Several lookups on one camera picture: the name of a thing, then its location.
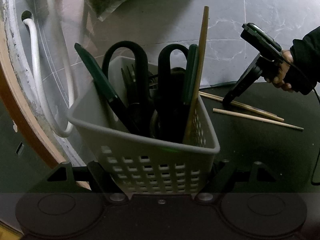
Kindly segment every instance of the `circular pad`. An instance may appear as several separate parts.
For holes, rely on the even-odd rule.
[[[95,193],[27,193],[16,206],[23,228],[49,237],[85,230],[102,212],[102,199]]]
[[[254,236],[280,236],[303,225],[307,208],[295,193],[228,193],[221,201],[227,221]]]

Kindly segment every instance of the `wooden chopstick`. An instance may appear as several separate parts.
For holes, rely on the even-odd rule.
[[[273,120],[270,120],[270,119],[261,118],[261,117],[257,117],[257,116],[253,116],[253,115],[241,114],[241,113],[237,113],[237,112],[231,112],[231,111],[226,111],[226,110],[216,109],[216,108],[213,109],[213,112],[214,113],[228,114],[228,115],[243,117],[243,118],[257,120],[257,121],[261,121],[261,122],[273,123],[273,124],[277,124],[277,125],[293,128],[293,129],[296,129],[296,130],[299,130],[299,131],[303,131],[302,127],[298,127],[298,126],[287,124],[287,123],[283,123],[283,122],[277,122],[277,121],[273,121]]]
[[[206,98],[214,99],[214,100],[219,101],[219,102],[222,102],[222,100],[223,100],[222,97],[215,96],[215,95],[211,95],[211,94],[204,93],[204,92],[200,92],[200,91],[199,91],[199,95],[201,95],[201,96],[203,96],[203,97],[206,97]],[[283,121],[284,121],[283,118],[278,117],[278,116],[276,116],[275,114],[271,114],[271,113],[269,113],[269,112],[267,112],[267,111],[264,111],[264,110],[255,108],[255,107],[253,107],[253,106],[249,106],[249,105],[246,105],[246,104],[242,104],[242,103],[239,103],[239,102],[236,102],[236,101],[231,101],[230,104],[233,105],[233,106],[237,106],[237,107],[239,107],[239,108],[242,108],[242,109],[251,111],[251,112],[253,112],[253,113],[261,114],[261,115],[263,115],[263,116],[265,116],[265,117],[272,118],[272,119],[274,119],[274,120],[277,120],[278,122],[283,122]]]
[[[219,98],[219,99],[222,99],[222,100],[223,100],[223,97],[219,97],[219,96],[212,95],[212,94],[209,94],[209,93],[205,93],[205,92],[202,92],[202,91],[199,91],[199,94],[203,94],[203,95],[207,95],[207,96],[212,96],[212,97]],[[246,105],[246,104],[244,104],[244,103],[237,102],[237,101],[232,101],[232,102],[233,102],[233,103],[236,103],[236,104],[239,104],[239,105],[242,105],[242,106],[249,106],[249,105]],[[260,110],[260,111],[263,111],[263,112],[265,112],[265,113],[268,113],[268,114],[277,116],[276,114],[267,112],[267,111],[265,111],[265,110],[261,110],[261,109],[259,109],[259,108],[253,107],[253,106],[249,106],[249,107],[252,107],[253,109]]]
[[[183,137],[183,143],[186,143],[187,139],[190,137],[192,118],[196,109],[196,103],[198,101],[198,92],[199,92],[202,68],[203,68],[203,62],[204,62],[205,45],[207,42],[208,21],[209,21],[209,7],[205,6],[203,11],[203,16],[202,16],[202,24],[201,24],[201,31],[200,31],[200,38],[199,38],[199,46],[198,46],[199,47],[199,63],[198,63],[195,85],[192,93],[192,99],[190,103],[188,120],[187,120],[186,129]]]

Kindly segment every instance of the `wooden frame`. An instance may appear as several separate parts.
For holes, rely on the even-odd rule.
[[[0,97],[29,145],[50,167],[65,161],[33,115],[14,73],[9,56],[4,21],[0,20]]]

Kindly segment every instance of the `gray plastic basket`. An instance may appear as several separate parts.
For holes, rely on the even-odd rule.
[[[117,57],[109,67],[109,80],[127,104],[121,67],[134,59]],[[157,73],[157,66],[149,64]],[[190,145],[130,134],[98,96],[92,82],[68,112],[85,143],[101,166],[126,193],[196,193],[205,184],[214,155],[220,150],[217,136],[201,97],[193,118]]]

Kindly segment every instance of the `green light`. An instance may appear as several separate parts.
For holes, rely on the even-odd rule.
[[[179,150],[175,150],[172,148],[161,148],[162,150],[166,151],[166,152],[171,152],[171,153],[178,153],[180,152]]]

